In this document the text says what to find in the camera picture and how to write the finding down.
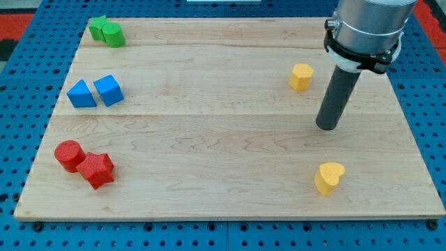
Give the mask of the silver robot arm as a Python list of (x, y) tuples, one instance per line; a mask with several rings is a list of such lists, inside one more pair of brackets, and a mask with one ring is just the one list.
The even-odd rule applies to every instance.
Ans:
[(403, 28), (416, 0), (339, 0), (325, 21), (324, 48), (348, 73), (387, 71), (401, 51)]

